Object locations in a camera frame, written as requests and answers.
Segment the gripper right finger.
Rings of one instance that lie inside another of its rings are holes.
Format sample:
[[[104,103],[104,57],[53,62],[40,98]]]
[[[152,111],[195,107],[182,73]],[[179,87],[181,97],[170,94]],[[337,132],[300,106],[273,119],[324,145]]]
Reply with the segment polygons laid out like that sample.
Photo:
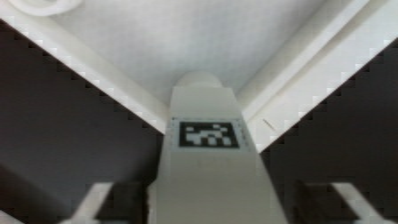
[[[296,182],[294,224],[385,224],[355,186]]]

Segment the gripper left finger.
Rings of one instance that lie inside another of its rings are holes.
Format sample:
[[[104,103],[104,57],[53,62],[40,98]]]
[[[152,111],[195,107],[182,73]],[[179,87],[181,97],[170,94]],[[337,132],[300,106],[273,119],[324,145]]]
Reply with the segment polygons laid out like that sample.
[[[70,217],[58,224],[145,224],[138,182],[93,183]]]

